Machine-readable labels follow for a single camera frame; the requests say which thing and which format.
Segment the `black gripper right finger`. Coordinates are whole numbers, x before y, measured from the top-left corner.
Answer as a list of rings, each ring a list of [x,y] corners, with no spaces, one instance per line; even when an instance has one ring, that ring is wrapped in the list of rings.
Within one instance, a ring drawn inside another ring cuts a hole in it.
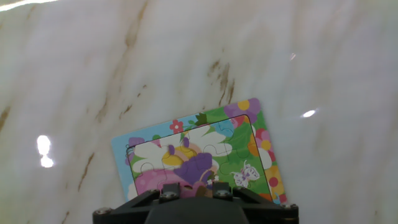
[[[276,204],[245,187],[213,182],[212,199],[221,223],[299,224],[299,206]]]

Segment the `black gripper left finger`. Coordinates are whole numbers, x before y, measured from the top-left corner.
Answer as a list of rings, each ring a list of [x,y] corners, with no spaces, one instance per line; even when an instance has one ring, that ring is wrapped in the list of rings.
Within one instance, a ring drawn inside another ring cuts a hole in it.
[[[150,189],[118,208],[103,207],[92,214],[93,224],[145,223],[150,211],[156,206],[180,199],[180,183],[165,184],[159,189]]]

